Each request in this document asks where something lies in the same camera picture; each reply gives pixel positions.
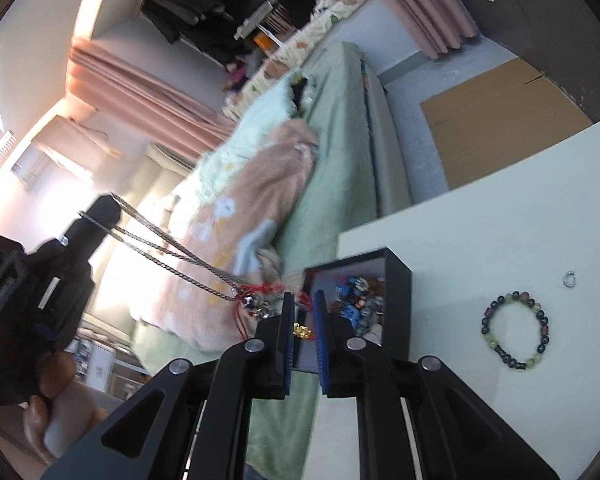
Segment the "left hand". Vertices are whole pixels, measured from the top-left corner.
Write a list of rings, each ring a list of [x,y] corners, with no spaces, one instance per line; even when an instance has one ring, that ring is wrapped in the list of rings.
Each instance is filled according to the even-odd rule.
[[[50,465],[108,413],[96,404],[92,390],[76,380],[76,362],[70,353],[46,356],[38,371],[40,393],[30,397],[24,411],[24,433],[31,448]]]

